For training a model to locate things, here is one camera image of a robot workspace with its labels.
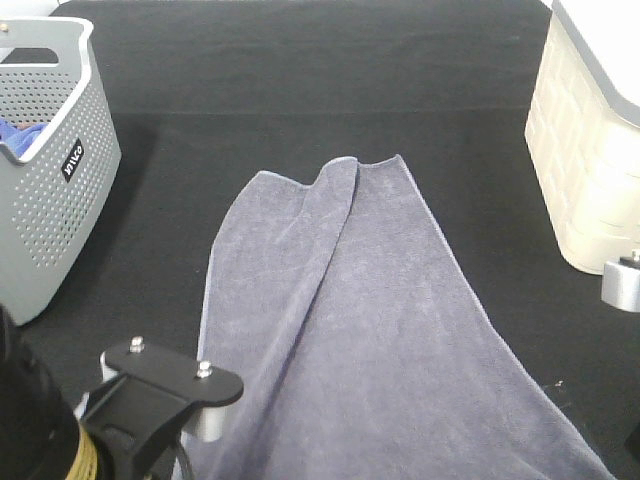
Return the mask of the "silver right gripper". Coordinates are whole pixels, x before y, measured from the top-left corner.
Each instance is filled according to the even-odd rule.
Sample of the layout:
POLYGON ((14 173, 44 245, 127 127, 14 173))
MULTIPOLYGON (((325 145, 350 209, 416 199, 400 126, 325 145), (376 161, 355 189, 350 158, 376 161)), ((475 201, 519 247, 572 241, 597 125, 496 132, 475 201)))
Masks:
POLYGON ((639 312, 639 250, 604 265, 601 300, 619 310, 639 312))

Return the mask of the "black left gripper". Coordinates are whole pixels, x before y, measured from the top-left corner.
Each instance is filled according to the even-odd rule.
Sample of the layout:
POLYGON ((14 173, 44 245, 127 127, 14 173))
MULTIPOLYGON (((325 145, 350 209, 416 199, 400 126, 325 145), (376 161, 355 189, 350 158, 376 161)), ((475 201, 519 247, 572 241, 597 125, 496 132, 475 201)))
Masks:
POLYGON ((134 337, 100 357, 103 382, 80 423, 101 454, 105 479, 142 479, 187 431, 222 435, 229 406, 244 393, 239 375, 134 337))

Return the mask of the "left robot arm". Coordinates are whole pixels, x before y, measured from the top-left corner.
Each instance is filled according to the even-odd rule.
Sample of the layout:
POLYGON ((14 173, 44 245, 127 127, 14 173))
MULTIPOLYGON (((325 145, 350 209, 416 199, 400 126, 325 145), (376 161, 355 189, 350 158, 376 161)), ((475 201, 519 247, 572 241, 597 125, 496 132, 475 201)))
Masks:
POLYGON ((1 476, 4 479, 150 479, 171 451, 193 478, 180 436, 222 435, 241 378, 141 336, 100 357, 103 381, 74 410, 46 365, 1 313, 1 476))

